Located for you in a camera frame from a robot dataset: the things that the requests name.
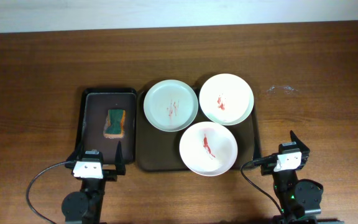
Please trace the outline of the green and orange sponge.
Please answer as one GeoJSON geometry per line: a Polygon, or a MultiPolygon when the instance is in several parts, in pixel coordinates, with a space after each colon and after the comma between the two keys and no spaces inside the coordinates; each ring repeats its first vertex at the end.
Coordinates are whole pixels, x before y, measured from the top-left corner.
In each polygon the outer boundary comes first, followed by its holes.
{"type": "Polygon", "coordinates": [[[126,111],[121,109],[108,110],[103,136],[108,139],[120,139],[124,137],[124,123],[126,111]]]}

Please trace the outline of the pale green plate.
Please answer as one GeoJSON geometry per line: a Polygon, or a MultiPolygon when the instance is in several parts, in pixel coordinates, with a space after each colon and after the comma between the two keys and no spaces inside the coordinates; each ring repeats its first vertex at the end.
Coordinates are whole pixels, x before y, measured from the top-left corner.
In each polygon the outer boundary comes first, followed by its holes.
{"type": "Polygon", "coordinates": [[[188,84],[179,80],[164,80],[147,91],[143,109],[153,127],[165,132],[176,132],[195,120],[198,98],[188,84]]]}

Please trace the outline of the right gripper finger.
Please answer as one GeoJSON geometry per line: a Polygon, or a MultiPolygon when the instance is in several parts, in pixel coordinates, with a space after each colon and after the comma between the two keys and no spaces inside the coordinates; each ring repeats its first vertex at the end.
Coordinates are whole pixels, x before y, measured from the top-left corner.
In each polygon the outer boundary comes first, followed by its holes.
{"type": "Polygon", "coordinates": [[[296,136],[296,134],[292,130],[290,131],[290,138],[292,142],[296,143],[296,145],[298,146],[301,152],[309,151],[309,148],[303,142],[301,142],[301,140],[296,136]]]}
{"type": "Polygon", "coordinates": [[[254,154],[253,154],[253,160],[257,160],[260,159],[262,157],[262,152],[261,152],[261,148],[260,148],[260,141],[259,140],[255,140],[254,141],[254,154]]]}

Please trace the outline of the cream white plate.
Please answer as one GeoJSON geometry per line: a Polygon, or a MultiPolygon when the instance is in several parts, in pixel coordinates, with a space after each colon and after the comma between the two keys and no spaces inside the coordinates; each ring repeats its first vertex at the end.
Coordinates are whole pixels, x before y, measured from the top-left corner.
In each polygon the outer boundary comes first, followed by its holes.
{"type": "Polygon", "coordinates": [[[245,121],[254,107],[254,94],[241,77],[222,73],[207,79],[201,87],[199,102],[211,121],[232,126],[245,121]]]}

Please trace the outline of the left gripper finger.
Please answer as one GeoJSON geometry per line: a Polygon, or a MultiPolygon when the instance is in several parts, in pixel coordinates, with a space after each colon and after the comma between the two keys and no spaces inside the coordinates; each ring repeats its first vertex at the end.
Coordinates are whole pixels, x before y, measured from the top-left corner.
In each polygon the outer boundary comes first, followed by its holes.
{"type": "Polygon", "coordinates": [[[114,165],[116,166],[116,170],[125,170],[125,162],[122,155],[122,144],[120,141],[117,144],[114,165]]]}
{"type": "Polygon", "coordinates": [[[75,146],[74,151],[70,154],[70,161],[76,161],[78,160],[78,158],[81,155],[81,152],[83,150],[83,142],[80,141],[78,142],[78,144],[75,146]]]}

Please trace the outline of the pink white plate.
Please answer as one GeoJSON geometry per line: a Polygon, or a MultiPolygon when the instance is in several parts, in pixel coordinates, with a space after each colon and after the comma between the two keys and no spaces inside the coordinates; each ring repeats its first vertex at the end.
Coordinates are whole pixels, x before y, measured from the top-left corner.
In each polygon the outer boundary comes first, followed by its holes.
{"type": "Polygon", "coordinates": [[[180,138],[180,157],[196,174],[213,177],[227,172],[238,155],[237,141],[226,127],[204,121],[190,126],[180,138]]]}

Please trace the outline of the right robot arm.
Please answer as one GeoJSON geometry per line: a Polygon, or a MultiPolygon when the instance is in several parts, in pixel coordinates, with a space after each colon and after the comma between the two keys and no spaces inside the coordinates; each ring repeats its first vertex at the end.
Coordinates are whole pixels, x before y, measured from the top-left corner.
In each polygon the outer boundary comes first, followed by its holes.
{"type": "Polygon", "coordinates": [[[290,142],[282,143],[278,152],[252,162],[262,175],[273,177],[273,190],[280,202],[281,213],[274,223],[316,223],[321,213],[323,186],[310,179],[299,179],[309,158],[310,149],[290,131],[290,142]]]}

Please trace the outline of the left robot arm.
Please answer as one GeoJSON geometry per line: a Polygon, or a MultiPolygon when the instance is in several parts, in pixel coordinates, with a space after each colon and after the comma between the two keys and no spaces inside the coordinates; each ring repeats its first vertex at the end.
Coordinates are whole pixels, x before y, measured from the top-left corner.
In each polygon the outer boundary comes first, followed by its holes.
{"type": "Polygon", "coordinates": [[[121,143],[117,144],[115,168],[103,169],[103,153],[95,149],[84,151],[74,161],[72,175],[81,181],[81,189],[68,194],[62,202],[65,223],[99,223],[107,182],[115,182],[126,174],[121,143]]]}

